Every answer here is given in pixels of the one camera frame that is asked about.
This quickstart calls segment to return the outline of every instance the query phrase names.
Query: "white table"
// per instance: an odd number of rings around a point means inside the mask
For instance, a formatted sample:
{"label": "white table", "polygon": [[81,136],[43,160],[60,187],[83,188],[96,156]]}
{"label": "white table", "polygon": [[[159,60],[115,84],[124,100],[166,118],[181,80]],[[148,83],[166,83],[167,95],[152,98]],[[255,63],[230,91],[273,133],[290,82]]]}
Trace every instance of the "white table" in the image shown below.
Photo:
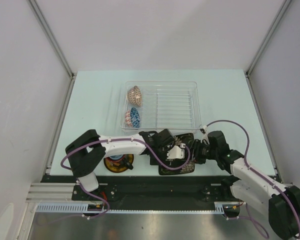
{"label": "white table", "polygon": [[[89,129],[105,136],[121,136],[118,108],[121,87],[127,81],[194,81],[197,83],[202,125],[215,120],[232,120],[245,127],[250,136],[248,160],[267,175],[275,171],[250,95],[244,72],[240,69],[160,70],[160,71],[79,71],[52,162],[51,175],[72,175],[61,168],[65,148]],[[216,123],[209,131],[223,131],[231,149],[244,153],[244,132],[231,123]],[[133,170],[112,173],[103,161],[94,170],[97,176],[159,176],[158,166],[149,164],[146,155],[135,156]],[[196,165],[195,171],[181,176],[228,175],[213,160]]]}

